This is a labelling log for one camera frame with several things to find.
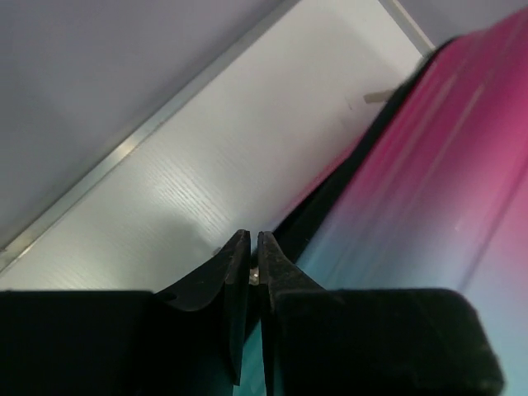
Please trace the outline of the pink teal kids suitcase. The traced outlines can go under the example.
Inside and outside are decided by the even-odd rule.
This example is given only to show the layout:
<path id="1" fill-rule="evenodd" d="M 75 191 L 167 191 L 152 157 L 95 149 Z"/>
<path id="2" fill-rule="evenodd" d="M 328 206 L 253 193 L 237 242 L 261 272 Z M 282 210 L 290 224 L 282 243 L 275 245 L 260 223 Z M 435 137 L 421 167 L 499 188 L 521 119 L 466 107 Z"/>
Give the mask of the pink teal kids suitcase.
<path id="1" fill-rule="evenodd" d="M 272 233 L 325 290 L 448 289 L 527 392 L 527 12 L 454 38 Z M 241 395 L 266 391 L 257 282 Z"/>

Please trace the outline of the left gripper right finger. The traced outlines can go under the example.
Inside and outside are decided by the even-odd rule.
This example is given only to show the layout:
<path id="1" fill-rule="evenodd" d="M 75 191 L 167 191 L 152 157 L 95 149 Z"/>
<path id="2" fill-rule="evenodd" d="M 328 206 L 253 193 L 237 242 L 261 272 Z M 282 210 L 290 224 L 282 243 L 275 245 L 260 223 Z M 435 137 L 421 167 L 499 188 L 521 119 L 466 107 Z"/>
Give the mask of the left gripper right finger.
<path id="1" fill-rule="evenodd" d="M 270 395 L 499 395 L 504 376 L 479 316 L 448 289 L 325 290 L 257 239 Z"/>

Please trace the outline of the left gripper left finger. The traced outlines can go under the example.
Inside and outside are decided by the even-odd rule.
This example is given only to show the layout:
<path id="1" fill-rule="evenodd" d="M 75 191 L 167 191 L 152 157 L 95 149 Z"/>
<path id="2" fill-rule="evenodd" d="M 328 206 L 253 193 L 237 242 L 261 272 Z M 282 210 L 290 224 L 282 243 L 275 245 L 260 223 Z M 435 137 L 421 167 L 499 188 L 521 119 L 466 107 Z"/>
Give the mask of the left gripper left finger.
<path id="1" fill-rule="evenodd" d="M 232 394 L 250 258 L 250 234 L 240 230 L 158 293 L 2 292 L 2 394 Z"/>

